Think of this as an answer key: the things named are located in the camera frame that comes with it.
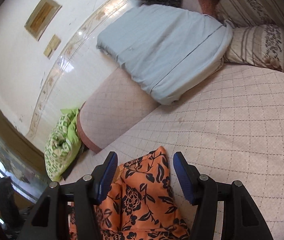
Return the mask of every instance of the wall switch plate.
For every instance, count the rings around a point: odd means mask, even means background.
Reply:
[[[58,48],[60,43],[61,43],[61,39],[54,34],[52,39],[50,40],[49,44],[45,48],[45,51],[43,52],[43,54],[46,57],[51,58],[53,51],[55,51]]]

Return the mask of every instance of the beige mattress cover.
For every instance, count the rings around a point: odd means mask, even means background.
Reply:
[[[181,151],[215,181],[241,180],[260,208],[274,240],[284,240],[284,73],[227,65],[189,90],[173,106],[159,106],[99,154],[80,158],[67,183],[90,174],[115,151],[119,164],[164,146],[171,186],[189,226],[196,207],[183,197],[172,166]],[[220,239],[223,205],[218,205]]]

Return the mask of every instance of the silver bolt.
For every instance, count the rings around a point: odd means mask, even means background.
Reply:
[[[237,187],[241,187],[243,185],[243,183],[240,180],[235,180],[234,185],[236,185]]]
[[[89,180],[91,180],[92,179],[92,176],[91,175],[84,175],[83,176],[83,180],[84,181],[89,181]]]
[[[49,185],[50,188],[55,188],[58,185],[56,181],[52,181]]]
[[[200,180],[207,181],[209,177],[205,174],[200,175]]]

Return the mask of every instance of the green patterned pillow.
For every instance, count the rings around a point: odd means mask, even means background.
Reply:
[[[61,110],[62,116],[50,133],[46,142],[44,158],[48,176],[52,181],[60,181],[62,173],[75,159],[81,147],[76,132],[78,109]]]

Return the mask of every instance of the striped pillow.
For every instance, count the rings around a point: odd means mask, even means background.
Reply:
[[[284,28],[284,0],[220,0],[216,7],[219,20],[235,27],[276,24]]]
[[[284,72],[284,29],[261,25],[233,29],[233,39],[226,51],[226,62],[251,64]]]

